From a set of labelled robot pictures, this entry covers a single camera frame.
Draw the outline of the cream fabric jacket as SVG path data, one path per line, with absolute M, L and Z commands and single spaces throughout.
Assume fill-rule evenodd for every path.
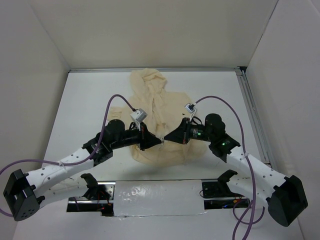
M 166 91 L 167 79 L 158 70 L 134 70 L 129 80 L 133 95 L 128 101 L 135 109 L 141 108 L 147 113 L 144 123 L 157 138 L 163 139 L 180 125 L 182 118 L 189 116 L 185 109 L 185 105 L 191 102 L 189 96 L 184 92 Z M 137 162 L 169 167 L 203 157 L 207 147 L 201 141 L 190 140 L 186 145 L 164 141 L 144 151 L 136 145 L 130 146 L 129 150 Z

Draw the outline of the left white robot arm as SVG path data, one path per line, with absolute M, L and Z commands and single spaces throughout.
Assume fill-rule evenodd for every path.
M 86 170 L 110 159 L 116 149 L 136 145 L 144 151 L 161 142 L 143 122 L 132 123 L 126 129 L 121 120 L 111 120 L 95 138 L 69 156 L 57 162 L 46 161 L 46 166 L 37 170 L 13 171 L 3 191 L 10 209 L 8 216 L 19 222 L 65 198 L 92 200 L 97 197 L 99 187 L 97 180 Z

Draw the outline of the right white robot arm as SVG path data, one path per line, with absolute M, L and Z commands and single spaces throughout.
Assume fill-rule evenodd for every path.
M 302 181 L 275 171 L 256 157 L 244 152 L 239 142 L 226 133 L 226 125 L 215 113 L 205 117 L 204 124 L 193 124 L 189 118 L 164 139 L 186 145 L 190 140 L 209 142 L 210 151 L 232 167 L 218 184 L 223 196 L 232 193 L 256 200 L 281 226 L 288 227 L 308 207 Z

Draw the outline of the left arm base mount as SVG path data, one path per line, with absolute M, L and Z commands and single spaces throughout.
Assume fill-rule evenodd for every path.
M 114 216 L 115 182 L 98 182 L 90 173 L 80 176 L 87 187 L 84 195 L 68 199 L 67 213 L 100 213 L 103 217 Z

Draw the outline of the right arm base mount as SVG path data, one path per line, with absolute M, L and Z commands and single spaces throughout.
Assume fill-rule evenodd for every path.
M 227 170 L 220 177 L 213 180 L 203 180 L 202 189 L 199 195 L 203 198 L 205 210 L 246 208 L 250 201 L 227 186 L 231 177 L 238 173 L 234 170 Z

